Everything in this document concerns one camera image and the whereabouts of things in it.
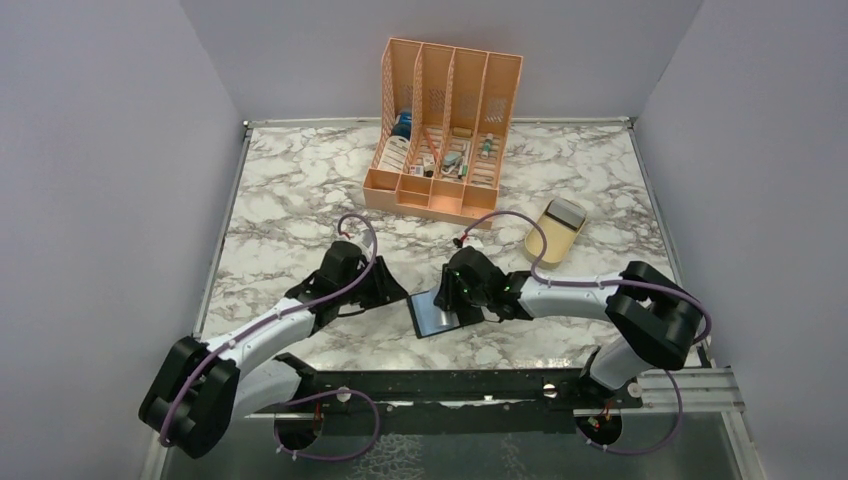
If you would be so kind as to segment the black leather card holder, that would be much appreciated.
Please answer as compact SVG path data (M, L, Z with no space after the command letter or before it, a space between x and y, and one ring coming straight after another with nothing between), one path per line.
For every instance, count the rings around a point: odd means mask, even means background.
M482 310L473 306L462 306L458 311L444 311L434 303L437 289L411 295L406 299L415 335L423 339L452 330L482 323Z

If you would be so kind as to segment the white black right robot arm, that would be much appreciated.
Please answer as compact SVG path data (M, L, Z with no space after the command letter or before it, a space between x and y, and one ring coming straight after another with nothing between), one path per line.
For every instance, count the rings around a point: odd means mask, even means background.
M579 398L592 407L647 370L681 369L710 324L694 297L642 261L594 278L544 278L535 268L506 273L470 246L443 265L433 305L461 323L480 320L483 311L501 320L609 322L618 339L596 349L576 383Z

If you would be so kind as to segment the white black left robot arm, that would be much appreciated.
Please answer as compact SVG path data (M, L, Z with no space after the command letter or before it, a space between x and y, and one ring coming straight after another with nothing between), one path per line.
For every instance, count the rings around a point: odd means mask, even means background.
M206 342L186 336L167 353L138 411L168 447L193 459L222 439L230 422L274 402L313 401L314 384L274 357L330 324L347 305L367 311L406 299L384 259L335 241L319 268L267 312Z

